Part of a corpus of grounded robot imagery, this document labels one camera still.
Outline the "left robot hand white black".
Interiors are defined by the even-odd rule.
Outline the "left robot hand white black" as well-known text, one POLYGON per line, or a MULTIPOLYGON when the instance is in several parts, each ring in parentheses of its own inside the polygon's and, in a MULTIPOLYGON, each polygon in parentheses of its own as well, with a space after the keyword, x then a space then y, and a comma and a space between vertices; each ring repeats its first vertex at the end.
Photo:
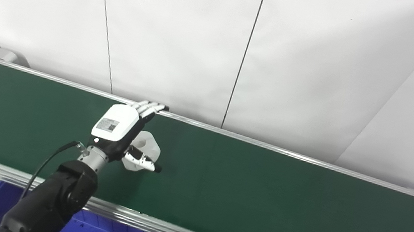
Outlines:
POLYGON ((169 107, 159 102, 144 100, 129 105, 114 104, 104 113, 91 129, 85 156, 97 152, 105 162, 122 161, 126 169, 131 171, 147 170, 161 172, 157 158, 150 157, 135 143, 145 142, 139 138, 145 125, 160 111, 168 111, 169 107))

